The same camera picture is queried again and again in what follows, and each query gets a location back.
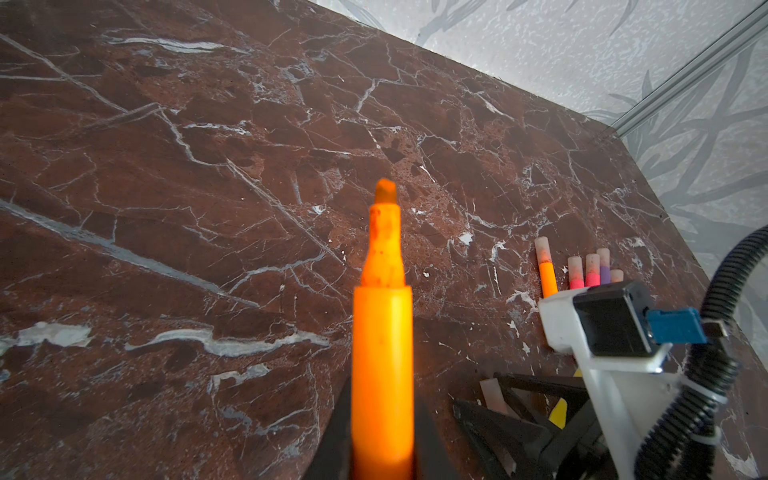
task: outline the orange marker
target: orange marker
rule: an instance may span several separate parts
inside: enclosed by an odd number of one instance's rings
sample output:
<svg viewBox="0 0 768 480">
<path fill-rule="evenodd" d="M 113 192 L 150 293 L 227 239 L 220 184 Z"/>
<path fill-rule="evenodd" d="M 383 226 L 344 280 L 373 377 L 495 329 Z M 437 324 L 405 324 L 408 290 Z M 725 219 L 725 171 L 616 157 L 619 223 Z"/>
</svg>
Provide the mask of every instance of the orange marker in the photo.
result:
<svg viewBox="0 0 768 480">
<path fill-rule="evenodd" d="M 410 480 L 413 471 L 413 297 L 400 253 L 395 184 L 376 185 L 370 244 L 355 288 L 352 450 L 355 480 Z"/>
<path fill-rule="evenodd" d="M 549 253 L 549 239 L 539 237 L 534 240 L 534 245 L 538 259 L 538 273 L 541 275 L 541 296 L 547 298 L 558 292 L 558 281 L 554 278 L 552 255 Z"/>
</svg>

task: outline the purple marker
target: purple marker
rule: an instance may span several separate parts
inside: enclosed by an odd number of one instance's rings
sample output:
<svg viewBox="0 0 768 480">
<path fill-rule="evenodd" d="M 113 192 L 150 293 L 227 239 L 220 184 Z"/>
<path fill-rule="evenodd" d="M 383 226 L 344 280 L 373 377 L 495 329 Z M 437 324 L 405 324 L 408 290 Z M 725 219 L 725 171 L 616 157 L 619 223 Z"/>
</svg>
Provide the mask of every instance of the purple marker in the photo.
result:
<svg viewBox="0 0 768 480">
<path fill-rule="evenodd" d="M 611 251 L 607 248 L 598 248 L 600 256 L 600 284 L 611 282 Z"/>
</svg>

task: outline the blue connector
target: blue connector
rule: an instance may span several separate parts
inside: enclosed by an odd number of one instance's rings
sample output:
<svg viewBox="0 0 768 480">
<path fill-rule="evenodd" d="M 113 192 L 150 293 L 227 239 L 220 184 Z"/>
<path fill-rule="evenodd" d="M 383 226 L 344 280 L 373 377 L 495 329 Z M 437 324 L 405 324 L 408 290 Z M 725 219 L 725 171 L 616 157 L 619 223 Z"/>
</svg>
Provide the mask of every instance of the blue connector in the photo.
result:
<svg viewBox="0 0 768 480">
<path fill-rule="evenodd" d="M 650 310 L 646 318 L 656 343 L 707 343 L 701 329 L 701 317 L 694 308 L 674 312 Z"/>
</svg>

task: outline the pink marker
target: pink marker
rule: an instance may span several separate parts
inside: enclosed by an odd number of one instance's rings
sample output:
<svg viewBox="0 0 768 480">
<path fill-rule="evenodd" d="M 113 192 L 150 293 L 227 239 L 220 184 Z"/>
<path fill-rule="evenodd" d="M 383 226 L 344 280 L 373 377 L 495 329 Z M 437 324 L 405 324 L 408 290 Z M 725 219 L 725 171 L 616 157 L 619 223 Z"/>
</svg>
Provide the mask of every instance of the pink marker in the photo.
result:
<svg viewBox="0 0 768 480">
<path fill-rule="evenodd" d="M 600 256 L 600 284 L 611 282 L 611 251 L 607 248 L 598 248 Z"/>
<path fill-rule="evenodd" d="M 568 286 L 571 290 L 584 288 L 584 269 L 581 267 L 581 257 L 568 258 Z"/>
<path fill-rule="evenodd" d="M 587 255 L 587 286 L 600 285 L 600 255 Z"/>
<path fill-rule="evenodd" d="M 611 283 L 618 283 L 624 281 L 623 270 L 611 270 Z"/>
</svg>

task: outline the cable tie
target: cable tie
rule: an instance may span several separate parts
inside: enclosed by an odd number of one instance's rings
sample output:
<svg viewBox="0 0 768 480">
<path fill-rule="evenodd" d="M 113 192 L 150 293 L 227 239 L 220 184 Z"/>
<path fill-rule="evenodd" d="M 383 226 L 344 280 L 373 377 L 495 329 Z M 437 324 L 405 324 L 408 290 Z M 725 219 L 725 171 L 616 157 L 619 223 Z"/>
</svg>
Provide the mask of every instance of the cable tie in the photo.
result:
<svg viewBox="0 0 768 480">
<path fill-rule="evenodd" d="M 719 393 L 715 393 L 712 390 L 708 389 L 705 386 L 701 386 L 698 383 L 694 382 L 693 380 L 689 379 L 688 377 L 684 376 L 680 378 L 680 384 L 685 385 L 686 387 L 696 390 L 701 395 L 706 396 L 709 399 L 714 400 L 715 402 L 722 403 L 723 405 L 728 403 L 728 398 L 725 396 L 722 396 Z"/>
<path fill-rule="evenodd" d="M 723 438 L 723 430 L 720 427 L 715 427 L 715 433 L 711 437 L 705 437 L 703 435 L 690 434 L 690 439 L 693 442 L 701 443 L 703 445 L 712 445 L 717 447 L 720 444 L 720 440 Z"/>
</svg>

